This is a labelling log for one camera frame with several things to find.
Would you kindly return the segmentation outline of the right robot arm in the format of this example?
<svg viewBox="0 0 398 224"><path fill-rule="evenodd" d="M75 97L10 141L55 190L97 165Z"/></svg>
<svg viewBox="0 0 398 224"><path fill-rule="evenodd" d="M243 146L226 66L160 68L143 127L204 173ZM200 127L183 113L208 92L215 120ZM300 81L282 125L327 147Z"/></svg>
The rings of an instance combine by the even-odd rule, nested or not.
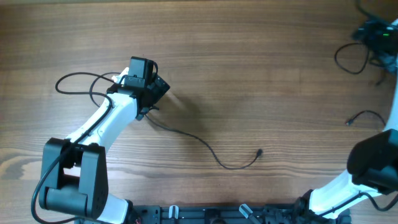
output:
<svg viewBox="0 0 398 224"><path fill-rule="evenodd" d="M368 199L380 212L397 204L397 197L385 207L374 200L397 191L397 90L383 131L357 143L349 154L347 169L324 187L300 197L291 223L349 223L349 208Z"/></svg>

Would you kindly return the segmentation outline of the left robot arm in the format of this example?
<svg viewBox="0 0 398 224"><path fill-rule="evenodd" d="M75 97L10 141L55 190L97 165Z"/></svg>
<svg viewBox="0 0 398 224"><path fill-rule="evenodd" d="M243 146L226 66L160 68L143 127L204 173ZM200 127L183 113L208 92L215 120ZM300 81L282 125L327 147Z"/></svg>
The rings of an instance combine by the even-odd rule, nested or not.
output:
<svg viewBox="0 0 398 224"><path fill-rule="evenodd" d="M39 183L31 199L31 214L40 206L69 214L70 221L142 223L130 200L109 193L106 153L121 131L141 120L169 90L158 65L131 57L129 66L110 79L104 102L89 120L65 139L49 139L43 150Z"/></svg>

